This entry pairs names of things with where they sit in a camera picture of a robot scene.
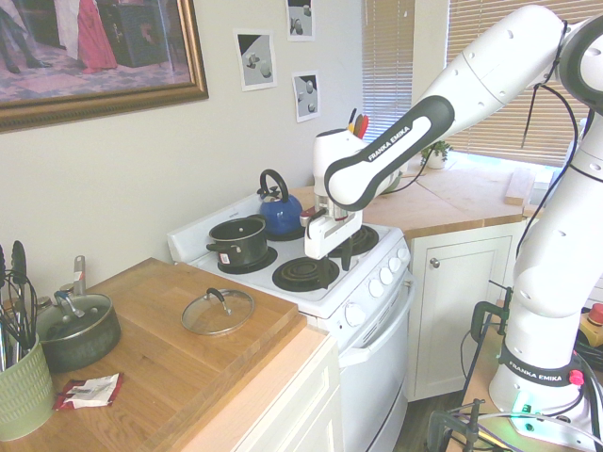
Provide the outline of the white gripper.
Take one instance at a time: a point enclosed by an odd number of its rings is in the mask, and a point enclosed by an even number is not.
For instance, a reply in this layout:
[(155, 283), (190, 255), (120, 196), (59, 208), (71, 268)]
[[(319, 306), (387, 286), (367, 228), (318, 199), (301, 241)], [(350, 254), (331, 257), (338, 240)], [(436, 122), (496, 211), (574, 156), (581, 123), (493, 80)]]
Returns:
[(323, 289), (327, 289), (332, 281), (330, 259), (326, 255), (341, 245), (341, 266), (344, 271), (349, 271), (353, 252), (351, 236), (361, 228), (362, 222), (363, 211), (358, 211), (351, 212), (342, 220), (323, 216), (311, 220), (306, 226), (304, 252), (307, 257), (320, 259), (319, 281)]

